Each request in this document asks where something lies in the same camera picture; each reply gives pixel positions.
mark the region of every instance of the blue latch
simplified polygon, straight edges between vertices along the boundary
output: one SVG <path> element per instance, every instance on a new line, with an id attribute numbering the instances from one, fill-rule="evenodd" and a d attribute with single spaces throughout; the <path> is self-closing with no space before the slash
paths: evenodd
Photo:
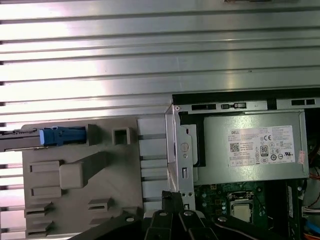
<path id="1" fill-rule="evenodd" d="M 87 142 L 86 127 L 53 126 L 39 129 L 42 146 L 62 146 L 65 144 L 85 144 Z"/>

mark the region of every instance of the ribbed metal panel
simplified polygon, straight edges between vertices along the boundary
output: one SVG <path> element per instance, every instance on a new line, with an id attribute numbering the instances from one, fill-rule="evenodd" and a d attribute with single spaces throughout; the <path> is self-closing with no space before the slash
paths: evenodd
<path id="1" fill-rule="evenodd" d="M 0 3 L 0 130 L 138 116 L 146 209 L 167 187 L 172 93 L 320 86 L 318 0 Z M 1 239 L 24 238 L 21 164 L 0 154 Z"/>

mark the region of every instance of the dell power supply label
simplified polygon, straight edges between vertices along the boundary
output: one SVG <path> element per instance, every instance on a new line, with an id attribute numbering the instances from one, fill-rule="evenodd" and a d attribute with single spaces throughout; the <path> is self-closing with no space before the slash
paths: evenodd
<path id="1" fill-rule="evenodd" d="M 292 126 L 232 129 L 228 167 L 295 162 Z"/>

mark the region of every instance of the barcode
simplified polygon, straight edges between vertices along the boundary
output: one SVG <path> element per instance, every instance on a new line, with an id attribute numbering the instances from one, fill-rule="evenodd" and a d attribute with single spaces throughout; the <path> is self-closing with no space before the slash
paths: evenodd
<path id="1" fill-rule="evenodd" d="M 240 147 L 239 147 L 239 143 L 230 143 L 230 151 L 232 153 L 234 152 L 240 152 Z"/>

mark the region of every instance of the gray plastic housing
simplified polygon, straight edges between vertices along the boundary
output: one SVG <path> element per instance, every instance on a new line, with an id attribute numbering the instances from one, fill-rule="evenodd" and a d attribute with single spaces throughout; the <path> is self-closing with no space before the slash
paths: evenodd
<path id="1" fill-rule="evenodd" d="M 24 150 L 26 237 L 80 233 L 127 209 L 142 209 L 135 117 L 25 125 L 90 126 L 86 144 Z"/>

